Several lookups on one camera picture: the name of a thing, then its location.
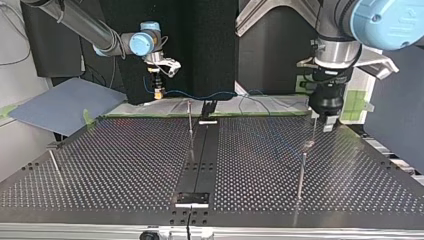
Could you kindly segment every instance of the black clamp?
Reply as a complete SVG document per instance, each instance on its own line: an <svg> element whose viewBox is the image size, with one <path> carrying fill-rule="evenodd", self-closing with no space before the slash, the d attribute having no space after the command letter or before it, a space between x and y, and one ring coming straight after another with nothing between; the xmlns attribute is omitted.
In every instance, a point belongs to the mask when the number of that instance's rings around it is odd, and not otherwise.
<svg viewBox="0 0 424 240"><path fill-rule="evenodd" d="M217 104L217 100L203 102L202 114L199 120L200 125L218 124L218 120L210 116L215 112Z"/></svg>

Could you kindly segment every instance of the blue cable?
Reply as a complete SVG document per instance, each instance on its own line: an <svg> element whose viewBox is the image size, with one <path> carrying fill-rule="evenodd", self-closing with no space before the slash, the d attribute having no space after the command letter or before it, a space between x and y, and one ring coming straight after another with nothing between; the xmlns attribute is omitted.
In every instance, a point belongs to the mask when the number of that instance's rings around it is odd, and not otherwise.
<svg viewBox="0 0 424 240"><path fill-rule="evenodd" d="M147 87L146 77L143 77L143 81L144 81L144 88L145 88L146 92L154 94L154 92L149 90L148 87ZM170 91L165 92L165 94L170 94L170 93L179 93L179 94L182 94L186 97L189 97L189 98L192 98L192 99L195 99L195 100L207 100L207 99L210 99L210 98L217 96L217 95L220 95L220 94L228 94L228 95L232 95L232 96L238 96L237 93L234 93L234 92L216 92L216 93L211 94L211 95L206 96L206 97L195 97L195 96L192 96L192 95L190 95L186 92L180 91L180 90L170 90Z"/></svg>
<svg viewBox="0 0 424 240"><path fill-rule="evenodd" d="M234 92L216 92L216 93L211 94L211 95L209 95L207 97L195 97L195 96L192 96L192 95L190 95L188 93L185 93L183 91L180 91L180 90L170 90L170 91L166 92L165 94L169 94L169 93L179 93L179 94L185 95L185 96L187 96L189 98L193 98L195 100L207 100L207 99L210 99L210 98L212 98L212 97L214 97L216 95L220 95L220 94L228 94L228 95L232 95L232 96L237 96L237 94L234 93Z"/></svg>

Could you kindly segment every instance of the white wall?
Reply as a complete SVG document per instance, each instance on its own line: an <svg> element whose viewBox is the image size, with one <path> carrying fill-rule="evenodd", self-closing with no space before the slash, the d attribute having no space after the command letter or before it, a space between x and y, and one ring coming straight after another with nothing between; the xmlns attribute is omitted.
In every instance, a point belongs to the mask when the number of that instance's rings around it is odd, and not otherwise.
<svg viewBox="0 0 424 240"><path fill-rule="evenodd" d="M20 9L19 0L0 1ZM5 12L20 27L15 15L9 10ZM1 12L0 35L0 64L26 56L27 41L16 33ZM46 79L37 77L32 56L19 64L0 66L0 109L24 102L47 90ZM10 118L0 119L0 181L42 155L52 141L53 134L48 131Z"/></svg>

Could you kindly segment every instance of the blue board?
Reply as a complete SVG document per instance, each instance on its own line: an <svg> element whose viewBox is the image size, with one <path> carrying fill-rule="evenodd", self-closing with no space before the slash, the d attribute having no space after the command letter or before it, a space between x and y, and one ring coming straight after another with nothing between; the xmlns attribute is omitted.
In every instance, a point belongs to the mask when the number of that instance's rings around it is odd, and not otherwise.
<svg viewBox="0 0 424 240"><path fill-rule="evenodd" d="M85 109L91 118L96 118L108 113L125 100L125 94L73 78L20 105L9 116L70 136L86 125Z"/></svg>

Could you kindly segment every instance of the black panel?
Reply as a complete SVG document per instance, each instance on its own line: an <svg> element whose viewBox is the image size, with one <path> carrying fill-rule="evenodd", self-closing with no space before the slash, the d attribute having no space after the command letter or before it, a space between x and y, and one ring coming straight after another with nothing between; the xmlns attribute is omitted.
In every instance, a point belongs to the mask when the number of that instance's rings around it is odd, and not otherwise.
<svg viewBox="0 0 424 240"><path fill-rule="evenodd" d="M303 72L296 63L310 56L315 38L313 27L295 10L271 10L240 39L238 81L265 94L294 93L296 76Z"/></svg>
<svg viewBox="0 0 424 240"><path fill-rule="evenodd" d="M81 75L77 34L37 8L21 4L26 31L39 77Z"/></svg>
<svg viewBox="0 0 424 240"><path fill-rule="evenodd" d="M207 96L232 91L236 78L236 36L238 1L232 0L127 0L101 1L106 22L118 32L136 32L143 21L158 21L162 34L169 36L166 56L181 62L180 72L167 88ZM146 65L136 56L119 60L129 102L153 99L144 89Z"/></svg>

